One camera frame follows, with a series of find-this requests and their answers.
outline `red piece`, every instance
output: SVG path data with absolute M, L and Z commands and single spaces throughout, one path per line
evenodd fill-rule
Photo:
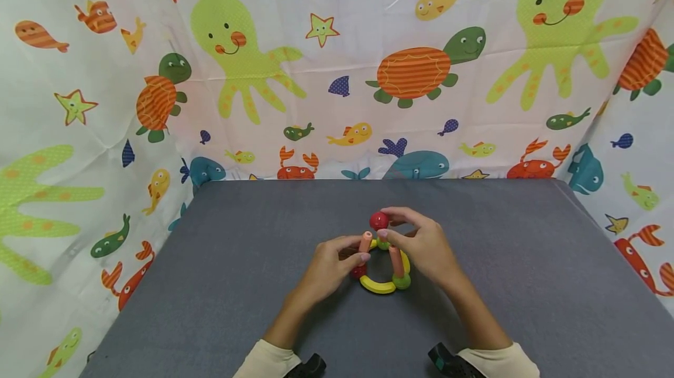
M 388 227 L 388 215 L 382 213 L 381 211 L 377 211 L 370 218 L 370 227 L 372 227 L 375 231 L 386 229 Z
M 355 267 L 349 273 L 351 279 L 354 280 L 360 280 L 360 278 L 363 277 L 365 274 L 367 274 L 367 264 L 362 264 L 362 266 Z

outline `green ball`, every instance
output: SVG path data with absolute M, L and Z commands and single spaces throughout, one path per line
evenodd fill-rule
M 408 273 L 405 273 L 402 279 L 399 279 L 399 277 L 394 275 L 391 281 L 393 281 L 393 284 L 396 285 L 396 289 L 398 290 L 405 290 L 412 284 L 412 279 Z

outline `white sleeve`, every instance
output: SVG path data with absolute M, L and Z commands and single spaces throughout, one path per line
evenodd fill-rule
M 283 378 L 300 363 L 292 350 L 280 349 L 261 339 L 233 378 Z
M 540 378 L 541 372 L 522 350 L 513 346 L 501 350 L 464 349 L 458 353 L 487 378 Z

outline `blue fish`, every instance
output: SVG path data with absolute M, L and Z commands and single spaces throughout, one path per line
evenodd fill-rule
M 122 167 L 132 164 L 135 160 L 136 155 L 133 153 L 133 148 L 130 147 L 129 140 L 127 140 L 127 143 L 124 144 L 124 149 L 122 151 Z
M 394 144 L 383 140 L 386 147 L 379 148 L 382 154 L 393 154 L 398 160 L 391 165 L 382 179 L 429 179 L 439 178 L 449 171 L 449 160 L 440 153 L 422 150 L 404 154 L 407 139 L 401 138 Z
M 201 130 L 199 135 L 201 135 L 200 143 L 204 144 L 205 146 L 205 144 L 207 144 L 210 141 L 210 134 L 208 133 L 207 130 Z
M 438 133 L 438 135 L 444 137 L 445 134 L 456 131 L 457 129 L 459 129 L 459 121 L 456 119 L 450 119 L 445 122 L 445 127 Z
M 569 186 L 573 191 L 583 195 L 597 192 L 604 183 L 604 170 L 601 168 L 601 162 L 594 157 L 587 144 L 582 144 L 573 153 L 573 160 L 567 171 L 571 174 Z
M 612 140 L 613 148 L 630 148 L 632 143 L 634 143 L 634 137 L 632 134 L 622 134 L 619 140 Z
M 183 158 L 183 166 L 180 168 L 183 174 L 180 182 L 185 183 L 187 177 L 192 179 L 192 193 L 196 194 L 199 188 L 211 180 L 222 180 L 227 176 L 225 168 L 217 161 L 210 160 L 207 157 L 195 157 L 192 159 L 189 168 Z
M 349 76 L 345 75 L 334 80 L 328 88 L 328 93 L 339 94 L 342 97 L 349 95 Z

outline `red crab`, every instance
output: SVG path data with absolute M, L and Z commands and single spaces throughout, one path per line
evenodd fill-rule
M 630 266 L 634 268 L 634 271 L 638 273 L 641 279 L 646 283 L 651 292 L 657 295 L 663 295 L 664 297 L 674 297 L 674 269 L 670 263 L 664 263 L 660 266 L 660 279 L 662 283 L 665 283 L 665 286 L 669 289 L 669 292 L 663 292 L 658 290 L 655 285 L 655 280 L 651 275 L 651 271 L 648 270 L 648 266 L 644 262 L 644 259 L 637 253 L 634 246 L 631 244 L 631 241 L 636 237 L 639 237 L 644 244 L 649 246 L 662 246 L 665 243 L 660 239 L 657 239 L 653 232 L 657 231 L 660 228 L 657 224 L 649 224 L 642 228 L 641 231 L 634 233 L 628 239 L 618 239 L 613 242 L 616 245 L 621 254 L 628 260 Z
M 150 242 L 143 240 L 142 245 L 143 250 L 141 250 L 139 253 L 136 254 L 136 258 L 147 259 L 148 257 L 152 256 L 152 259 L 150 259 L 149 262 L 147 262 L 140 270 L 138 270 L 136 274 L 133 275 L 133 277 L 129 279 L 129 281 L 126 282 L 121 292 L 117 292 L 115 290 L 115 284 L 117 280 L 119 280 L 119 276 L 121 276 L 122 273 L 121 262 L 117 263 L 115 270 L 113 270 L 112 273 L 108 273 L 106 270 L 103 270 L 103 272 L 101 273 L 101 281 L 103 283 L 103 286 L 105 286 L 106 289 L 110 289 L 112 294 L 114 294 L 116 297 L 119 298 L 117 307 L 119 308 L 120 311 L 122 310 L 126 302 L 129 301 L 130 295 L 132 295 L 133 292 L 138 287 L 138 284 L 142 280 L 143 276 L 145 276 L 147 269 L 150 268 L 152 262 L 154 262 L 154 250 L 152 250 Z
M 524 157 L 527 157 L 529 154 L 535 152 L 537 149 L 545 147 L 547 140 L 539 143 L 538 138 L 533 140 L 531 144 L 527 146 L 527 149 L 524 151 L 522 157 L 520 157 L 520 162 L 513 166 L 507 173 L 506 177 L 509 179 L 546 179 L 551 178 L 555 173 L 555 169 L 562 165 L 564 160 L 568 157 L 571 152 L 571 144 L 567 144 L 562 150 L 559 147 L 555 147 L 555 150 L 552 152 L 552 156 L 555 160 L 559 161 L 559 164 L 553 165 L 551 162 L 546 160 L 529 160 L 524 161 Z
M 311 153 L 311 157 L 306 154 L 302 155 L 302 159 L 306 162 L 307 165 L 310 165 L 314 170 L 307 168 L 301 168 L 298 166 L 284 166 L 283 161 L 288 160 L 294 155 L 294 149 L 287 152 L 286 147 L 281 147 L 281 151 L 278 153 L 281 157 L 281 168 L 278 170 L 276 177 L 279 179 L 314 179 L 314 174 L 318 171 L 318 157 L 314 153 Z

